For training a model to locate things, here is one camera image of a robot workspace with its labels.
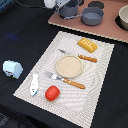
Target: white object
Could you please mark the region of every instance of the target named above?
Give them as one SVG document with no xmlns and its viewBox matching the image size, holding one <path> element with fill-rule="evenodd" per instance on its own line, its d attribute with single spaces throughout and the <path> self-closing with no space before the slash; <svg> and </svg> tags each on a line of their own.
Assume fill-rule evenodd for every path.
<svg viewBox="0 0 128 128">
<path fill-rule="evenodd" d="M 33 74 L 33 79 L 30 86 L 30 94 L 34 96 L 38 92 L 38 74 Z"/>
<path fill-rule="evenodd" d="M 23 68 L 20 63 L 8 60 L 3 63 L 3 71 L 7 76 L 13 76 L 18 79 Z"/>
<path fill-rule="evenodd" d="M 47 8 L 53 8 L 56 5 L 56 0 L 44 0 L 44 4 Z"/>
<path fill-rule="evenodd" d="M 119 10 L 119 17 L 123 28 L 128 30 L 128 5 Z"/>
<path fill-rule="evenodd" d="M 70 0 L 44 0 L 44 4 L 47 8 L 53 8 L 55 7 L 56 10 L 63 7 L 65 4 L 67 4 Z"/>
</svg>

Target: pot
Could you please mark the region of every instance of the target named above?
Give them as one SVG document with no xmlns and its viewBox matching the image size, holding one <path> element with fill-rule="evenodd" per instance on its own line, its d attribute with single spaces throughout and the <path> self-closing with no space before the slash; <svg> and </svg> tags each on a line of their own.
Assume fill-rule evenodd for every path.
<svg viewBox="0 0 128 128">
<path fill-rule="evenodd" d="M 61 17 L 75 16 L 78 12 L 78 6 L 82 0 L 70 0 L 64 7 L 59 9 Z"/>
<path fill-rule="evenodd" d="M 128 30 L 128 5 L 119 10 L 119 17 L 122 27 Z"/>
<path fill-rule="evenodd" d="M 81 21 L 87 25 L 98 25 L 102 22 L 104 12 L 98 7 L 87 7 L 82 11 L 82 14 L 76 16 L 65 17 L 64 19 L 71 19 L 81 16 Z"/>
</svg>

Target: tomato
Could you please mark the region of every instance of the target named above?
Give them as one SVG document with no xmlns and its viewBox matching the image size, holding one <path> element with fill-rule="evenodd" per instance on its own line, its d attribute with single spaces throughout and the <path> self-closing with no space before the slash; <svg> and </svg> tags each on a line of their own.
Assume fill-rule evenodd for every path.
<svg viewBox="0 0 128 128">
<path fill-rule="evenodd" d="M 59 96 L 59 94 L 60 90 L 56 86 L 52 85 L 46 90 L 45 97 L 47 100 L 53 101 Z"/>
</svg>

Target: metal pot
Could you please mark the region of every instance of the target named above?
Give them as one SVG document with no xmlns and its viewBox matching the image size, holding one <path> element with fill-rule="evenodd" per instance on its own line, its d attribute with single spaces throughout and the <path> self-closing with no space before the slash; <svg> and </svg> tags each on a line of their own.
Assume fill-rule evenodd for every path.
<svg viewBox="0 0 128 128">
<path fill-rule="evenodd" d="M 70 0 L 64 7 L 59 9 L 59 15 L 61 17 L 75 16 L 81 1 L 82 0 Z"/>
<path fill-rule="evenodd" d="M 71 19 L 81 16 L 81 21 L 87 25 L 98 25 L 102 22 L 104 12 L 98 7 L 87 7 L 82 11 L 82 14 L 65 17 L 64 19 Z"/>
</svg>

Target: knife handle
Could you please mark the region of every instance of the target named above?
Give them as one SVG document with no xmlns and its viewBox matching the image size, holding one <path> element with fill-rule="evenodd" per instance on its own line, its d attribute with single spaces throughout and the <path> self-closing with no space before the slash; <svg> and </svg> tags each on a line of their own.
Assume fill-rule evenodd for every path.
<svg viewBox="0 0 128 128">
<path fill-rule="evenodd" d="M 97 59 L 95 59 L 95 58 L 91 58 L 91 57 L 87 57 L 87 56 L 83 56 L 83 55 L 78 55 L 78 57 L 81 58 L 81 59 L 84 59 L 84 60 L 97 62 Z"/>
<path fill-rule="evenodd" d="M 73 85 L 75 87 L 78 87 L 80 89 L 85 89 L 85 86 L 83 84 L 79 84 L 77 82 L 74 82 L 74 81 L 71 81 L 71 80 L 68 80 L 68 79 L 64 79 L 63 82 L 65 82 L 67 84 L 70 84 L 70 85 Z"/>
</svg>

